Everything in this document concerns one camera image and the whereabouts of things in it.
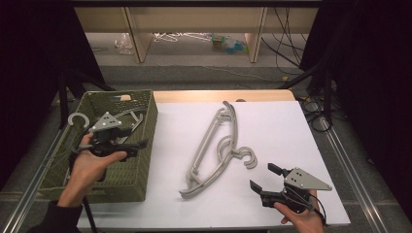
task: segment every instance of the green basket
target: green basket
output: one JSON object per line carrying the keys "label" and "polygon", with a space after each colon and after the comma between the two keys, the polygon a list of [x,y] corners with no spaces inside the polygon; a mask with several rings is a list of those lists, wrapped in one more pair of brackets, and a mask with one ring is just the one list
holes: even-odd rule
{"label": "green basket", "polygon": [[[121,96],[129,96],[130,100],[120,100]],[[141,202],[145,200],[157,121],[157,107],[151,90],[91,91],[86,92],[82,97],[76,113],[86,115],[91,125],[106,112],[114,116],[140,106],[147,107],[147,110],[141,112],[144,119],[124,143],[133,144],[148,139],[147,147],[139,150],[139,155],[136,157],[130,157],[125,162],[112,164],[107,169],[105,181],[95,183],[92,191],[87,195],[90,203]],[[122,127],[131,127],[132,123],[136,122],[131,114],[119,116],[119,120],[122,122]],[[73,125],[68,125],[65,128],[57,143],[47,165],[47,172],[38,189],[45,198],[51,200],[57,200],[60,197],[66,183],[70,149],[76,146],[75,144],[85,133],[85,120],[82,117],[73,117],[73,122]]]}

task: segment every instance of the floor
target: floor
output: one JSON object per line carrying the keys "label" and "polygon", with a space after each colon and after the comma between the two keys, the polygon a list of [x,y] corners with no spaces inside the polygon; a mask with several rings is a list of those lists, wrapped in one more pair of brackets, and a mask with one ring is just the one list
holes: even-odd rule
{"label": "floor", "polygon": [[[224,35],[244,42],[242,35]],[[301,73],[287,59],[276,56],[265,44],[261,44],[257,63],[251,63],[244,51],[238,50],[234,54],[229,54],[225,50],[213,48],[210,42],[204,40],[210,36],[208,33],[170,36],[172,35],[157,38],[156,41],[154,38],[145,62],[137,64],[133,55],[121,54],[115,47],[115,41],[121,40],[121,34],[87,34],[107,84],[116,89],[277,88],[284,81],[293,79]],[[279,43],[275,37],[280,39],[282,35],[263,36],[265,42],[272,49],[277,50]],[[292,35],[293,45],[304,49],[306,37],[307,35]],[[279,52],[285,54],[292,62],[298,62],[291,47],[280,45]],[[293,87],[292,92],[296,98],[307,97],[305,87],[308,82],[309,80]],[[92,85],[86,85],[86,88],[96,89]],[[313,98],[311,103],[302,101],[302,111],[309,113],[318,108],[315,101],[322,102],[322,98]],[[333,102],[333,109],[335,111],[332,115],[331,130],[319,132],[319,129],[325,127],[325,122],[321,120],[314,121],[311,128],[352,223],[348,226],[329,227],[326,232],[412,232],[411,222],[404,215],[373,164],[366,160],[367,153],[354,132],[351,122],[346,120],[344,112],[340,110],[336,99]],[[51,103],[50,114],[42,125],[29,153],[20,161],[0,192],[2,229],[6,227],[9,217],[17,208],[18,201],[30,186],[37,169],[42,165],[50,142],[58,131],[58,100]],[[22,217],[24,222],[16,232],[25,232],[30,226],[39,223],[47,203],[47,200],[37,196],[32,206],[28,208],[27,215]],[[376,212],[371,214],[368,210],[376,210]],[[270,232],[294,231],[286,227]]]}

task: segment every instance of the wrist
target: wrist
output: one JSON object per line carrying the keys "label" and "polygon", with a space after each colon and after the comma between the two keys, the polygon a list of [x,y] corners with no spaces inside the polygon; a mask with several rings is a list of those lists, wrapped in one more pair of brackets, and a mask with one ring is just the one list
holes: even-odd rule
{"label": "wrist", "polygon": [[75,181],[70,181],[61,193],[57,206],[66,208],[79,207],[82,205],[85,196],[86,188],[76,185]]}

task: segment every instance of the black cable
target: black cable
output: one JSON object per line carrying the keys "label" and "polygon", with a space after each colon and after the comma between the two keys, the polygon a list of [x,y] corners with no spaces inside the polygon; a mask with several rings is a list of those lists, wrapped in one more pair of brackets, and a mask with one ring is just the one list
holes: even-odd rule
{"label": "black cable", "polygon": [[296,50],[303,50],[303,49],[301,49],[301,48],[294,47],[294,46],[288,45],[288,44],[286,44],[286,43],[284,43],[284,42],[281,42],[281,41],[275,36],[275,33],[272,33],[272,36],[273,36],[273,38],[274,38],[276,41],[278,41],[279,43],[281,43],[283,46],[290,47],[290,48],[295,48]]}
{"label": "black cable", "polygon": [[326,225],[326,211],[325,211],[324,205],[322,204],[321,200],[319,200],[319,198],[316,197],[315,195],[310,194],[310,196],[313,197],[313,198],[315,198],[316,201],[321,205],[322,211],[324,212],[324,214],[322,215],[322,213],[321,213],[320,211],[318,211],[316,208],[315,208],[315,213],[318,214],[318,216],[321,218],[322,224],[323,224],[324,226],[327,226],[327,225]]}
{"label": "black cable", "polygon": [[276,17],[278,18],[278,20],[279,20],[279,22],[281,23],[281,26],[282,26],[282,30],[283,30],[282,39],[283,39],[283,36],[286,35],[286,37],[289,39],[289,42],[292,45],[292,51],[293,51],[294,57],[296,58],[296,61],[300,62],[300,56],[297,54],[297,51],[294,49],[294,45],[293,45],[293,42],[292,42],[292,36],[291,36],[291,28],[289,27],[289,11],[290,11],[290,8],[286,8],[285,25],[283,24],[281,18],[279,17],[279,14],[278,14],[276,8],[274,8],[274,10],[275,10]]}
{"label": "black cable", "polygon": [[296,58],[296,61],[297,61],[298,63],[300,63],[301,58],[300,58],[299,54],[297,53],[297,51],[296,51],[296,49],[295,49],[295,46],[293,45],[291,28],[290,28],[290,26],[289,26],[289,12],[290,12],[290,10],[291,10],[290,8],[286,8],[286,22],[285,22],[284,33],[286,33],[287,38],[289,39],[289,42],[290,42],[291,45],[292,45],[292,51],[293,51],[294,57]]}
{"label": "black cable", "polygon": [[299,64],[295,63],[294,61],[288,59],[286,56],[284,56],[283,54],[279,53],[279,50],[275,50],[272,47],[270,47],[263,38],[261,38],[261,40],[269,47],[270,50],[274,51],[277,55],[282,56],[282,58],[288,60],[288,62],[290,62],[292,65],[294,65],[295,67],[299,67]]}
{"label": "black cable", "polygon": [[87,214],[88,222],[90,222],[91,232],[98,233],[96,224],[94,223],[93,214],[91,213],[90,205],[88,204],[88,200],[86,197],[83,198],[83,205],[85,206],[85,211]]}

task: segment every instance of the cable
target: cable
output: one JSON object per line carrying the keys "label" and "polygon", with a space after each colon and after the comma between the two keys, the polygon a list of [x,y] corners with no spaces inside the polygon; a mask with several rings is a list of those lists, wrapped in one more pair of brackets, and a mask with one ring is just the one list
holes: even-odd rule
{"label": "cable", "polygon": [[322,202],[319,200],[319,198],[316,197],[315,195],[310,194],[310,196],[313,197],[313,198],[315,198],[315,200],[321,205],[322,211],[324,212],[324,214],[322,215],[322,213],[319,212],[316,208],[315,208],[315,213],[321,218],[322,224],[323,224],[324,226],[327,226],[327,225],[326,225],[326,211],[325,211],[324,205],[323,205]]}
{"label": "cable", "polygon": [[259,77],[259,76],[239,74],[239,73],[235,73],[235,72],[225,70],[225,69],[211,68],[211,67],[207,67],[207,66],[200,66],[200,67],[203,67],[203,68],[208,69],[208,70],[223,71],[223,72],[227,72],[227,73],[232,74],[232,75],[237,75],[237,76],[242,76],[242,77],[252,77],[252,78],[256,78],[256,79],[263,80],[263,81],[268,81],[268,82],[283,82],[283,80],[275,80],[275,81],[267,80],[267,79]]}
{"label": "cable", "polygon": [[297,64],[297,63],[295,63],[294,61],[288,59],[285,55],[279,53],[279,49],[275,50],[275,49],[273,49],[272,47],[270,47],[270,46],[264,41],[263,38],[261,38],[261,40],[269,47],[270,50],[274,51],[277,55],[282,56],[282,58],[288,60],[288,62],[290,62],[290,63],[291,63],[292,65],[294,65],[295,67],[299,67],[299,64]]}
{"label": "cable", "polygon": [[284,42],[281,42],[281,41],[275,36],[275,33],[272,33],[272,36],[273,36],[273,38],[275,38],[276,41],[278,41],[279,43],[281,43],[283,46],[290,47],[290,48],[293,48],[293,49],[295,49],[295,50],[303,50],[303,49],[301,49],[301,48],[294,47],[294,46],[292,46],[292,45],[288,45],[288,44],[286,44],[286,43],[284,43]]}
{"label": "cable", "polygon": [[296,58],[297,62],[300,63],[300,60],[301,60],[301,59],[300,59],[300,56],[299,56],[299,54],[297,53],[297,51],[294,49],[293,42],[292,42],[292,36],[291,36],[291,28],[290,28],[290,26],[289,26],[289,12],[290,12],[290,8],[286,8],[286,9],[285,9],[285,10],[286,10],[286,21],[285,21],[285,25],[283,24],[282,20],[280,19],[279,14],[278,14],[276,8],[274,8],[274,10],[275,10],[276,17],[278,18],[279,22],[281,23],[281,26],[282,26],[282,29],[283,29],[282,39],[283,39],[283,36],[286,35],[286,37],[289,39],[289,42],[290,42],[291,45],[292,45],[292,51],[293,51],[294,57]]}

